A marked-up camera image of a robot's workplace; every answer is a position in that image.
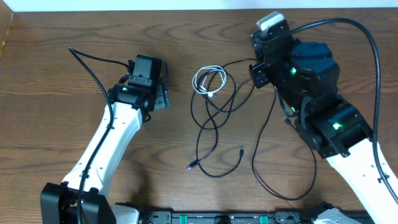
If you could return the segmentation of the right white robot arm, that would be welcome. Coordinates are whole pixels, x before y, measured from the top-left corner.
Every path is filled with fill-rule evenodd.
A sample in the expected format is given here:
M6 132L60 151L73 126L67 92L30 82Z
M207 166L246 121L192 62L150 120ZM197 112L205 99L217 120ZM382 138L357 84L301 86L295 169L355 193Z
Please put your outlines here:
M375 223L392 223L397 213L397 177L377 140L378 123L366 122L338 94L339 65L328 46L294 38L278 15L257 22L251 35L257 88L274 86L286 118L307 146L345 179Z

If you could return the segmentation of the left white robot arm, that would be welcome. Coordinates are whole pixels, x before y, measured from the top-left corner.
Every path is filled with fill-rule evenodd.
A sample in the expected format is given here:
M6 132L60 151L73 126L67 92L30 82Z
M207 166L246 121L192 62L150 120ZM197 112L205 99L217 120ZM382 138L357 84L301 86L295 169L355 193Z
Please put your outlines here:
M165 61L138 55L127 74L104 96L100 125L74 168L60 184L47 183L40 194L43 223L138 223L129 203L108 203L113 177L125 150L150 112L170 106Z

